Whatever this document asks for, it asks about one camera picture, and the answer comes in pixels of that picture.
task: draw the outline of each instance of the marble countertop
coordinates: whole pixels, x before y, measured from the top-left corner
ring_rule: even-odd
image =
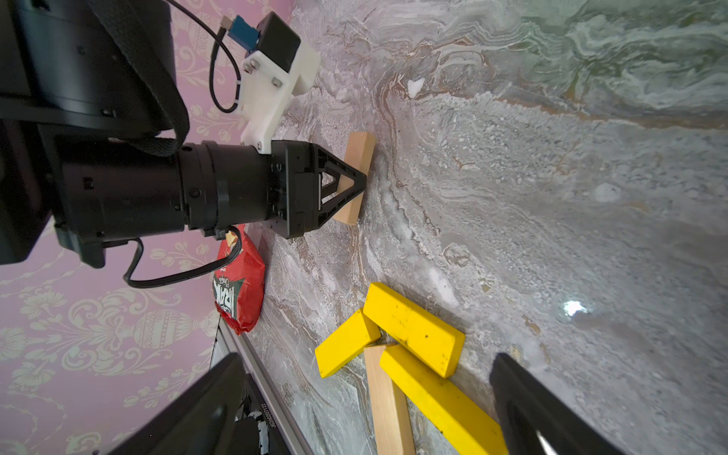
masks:
[[[492,416],[508,352],[628,453],[726,453],[728,36],[711,4],[606,3],[298,2],[323,61],[277,138],[378,140],[358,226],[249,226],[250,340],[315,453],[376,453],[363,359],[314,358],[375,281],[466,333],[451,379]]]

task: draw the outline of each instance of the unpainted wooden block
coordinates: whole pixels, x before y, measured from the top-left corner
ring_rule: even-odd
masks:
[[[379,455],[415,455],[407,398],[379,365],[382,352],[394,344],[364,348],[369,400]]]
[[[347,153],[344,155],[344,162],[365,174],[369,174],[371,157],[374,153],[375,145],[376,137],[373,134],[366,131],[351,133],[349,135],[349,143],[347,144]],[[353,184],[354,181],[351,178],[342,175],[339,179],[339,192],[350,188]],[[351,202],[336,212],[333,219],[345,224],[355,225],[359,220],[363,197],[364,193],[356,196]]]

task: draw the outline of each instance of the snack bag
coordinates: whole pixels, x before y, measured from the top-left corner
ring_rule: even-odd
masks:
[[[240,224],[237,228],[242,239],[228,233],[220,245],[218,259],[227,256],[235,242],[242,241],[242,251],[230,264],[215,271],[213,292],[215,306],[223,319],[240,335],[250,332],[258,322],[263,305],[266,266],[243,230],[245,225]]]

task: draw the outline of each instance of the black strap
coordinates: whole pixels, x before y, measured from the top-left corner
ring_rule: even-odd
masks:
[[[175,131],[174,139],[141,138],[129,141],[137,149],[169,157],[182,146],[189,132],[189,118],[177,85],[149,42],[128,0],[86,0],[106,32],[154,96],[162,114]]]

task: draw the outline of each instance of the pink damask wallpaper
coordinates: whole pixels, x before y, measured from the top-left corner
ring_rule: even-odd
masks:
[[[217,29],[223,15],[256,24],[293,0],[185,0]],[[189,107],[188,141],[233,143],[244,124],[220,114],[207,92],[213,40],[173,11],[177,80]],[[238,61],[244,54],[231,43]],[[218,58],[216,93],[229,105],[234,73]],[[135,277],[159,277],[216,257],[199,232],[145,239]],[[146,423],[207,371],[218,314],[208,277],[166,288],[128,288],[134,245],[107,250],[94,270],[58,246],[49,225],[31,257],[0,267],[0,454],[44,455],[108,448]]]

